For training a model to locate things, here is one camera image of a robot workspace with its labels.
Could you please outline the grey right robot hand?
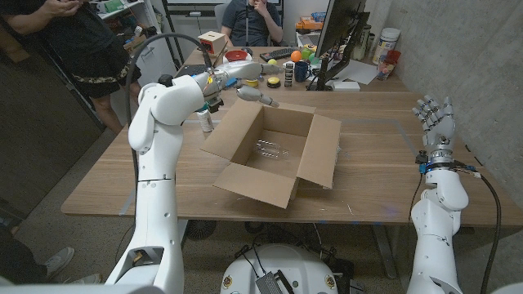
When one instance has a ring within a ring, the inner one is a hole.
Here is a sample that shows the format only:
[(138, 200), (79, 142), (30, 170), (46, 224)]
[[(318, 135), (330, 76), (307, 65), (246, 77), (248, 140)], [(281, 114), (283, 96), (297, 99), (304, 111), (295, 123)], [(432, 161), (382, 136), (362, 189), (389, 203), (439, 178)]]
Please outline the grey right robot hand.
[(425, 95), (417, 103), (418, 106), (412, 108), (412, 111), (422, 123), (422, 142), (429, 161), (453, 162), (455, 121), (452, 100), (447, 96), (440, 105), (434, 98)]

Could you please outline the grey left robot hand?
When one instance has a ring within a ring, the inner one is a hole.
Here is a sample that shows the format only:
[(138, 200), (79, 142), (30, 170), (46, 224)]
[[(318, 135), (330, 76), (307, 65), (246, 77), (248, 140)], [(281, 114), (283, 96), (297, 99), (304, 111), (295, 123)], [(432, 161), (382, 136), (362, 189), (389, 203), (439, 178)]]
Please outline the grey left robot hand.
[[(283, 69), (278, 65), (260, 64), (251, 60), (233, 61), (208, 69), (204, 73), (194, 76), (205, 98), (213, 98), (226, 87), (226, 82), (231, 78), (258, 79), (261, 74), (279, 74)], [(236, 95), (245, 101), (258, 101), (274, 108), (279, 103), (263, 94), (254, 87), (240, 85)]]

